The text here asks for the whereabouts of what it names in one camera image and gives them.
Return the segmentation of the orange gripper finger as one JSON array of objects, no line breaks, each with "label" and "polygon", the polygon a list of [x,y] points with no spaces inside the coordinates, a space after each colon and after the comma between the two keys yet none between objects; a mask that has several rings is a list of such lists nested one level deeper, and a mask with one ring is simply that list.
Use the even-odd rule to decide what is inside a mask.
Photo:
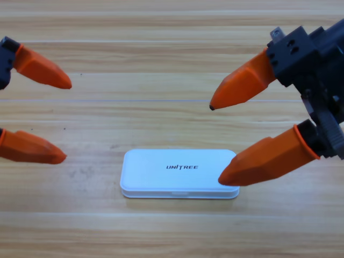
[{"label": "orange gripper finger", "polygon": [[60,148],[36,135],[1,129],[1,157],[15,162],[59,164],[67,155]]},{"label": "orange gripper finger", "polygon": [[320,159],[303,139],[298,127],[267,137],[237,154],[218,178],[222,185],[248,186],[274,180]]}]

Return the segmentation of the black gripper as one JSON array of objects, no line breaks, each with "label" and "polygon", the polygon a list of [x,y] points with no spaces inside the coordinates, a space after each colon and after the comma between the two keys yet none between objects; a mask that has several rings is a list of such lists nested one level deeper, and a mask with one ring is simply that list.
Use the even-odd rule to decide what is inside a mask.
[{"label": "black gripper", "polygon": [[71,89],[69,76],[54,62],[9,37],[1,40],[0,88],[5,89],[11,80],[11,70],[41,84],[59,89]]},{"label": "black gripper", "polygon": [[343,21],[307,33],[298,27],[270,32],[271,42],[257,56],[227,75],[214,92],[210,109],[245,103],[276,78],[294,85],[310,116],[297,125],[318,156],[343,158]]}]

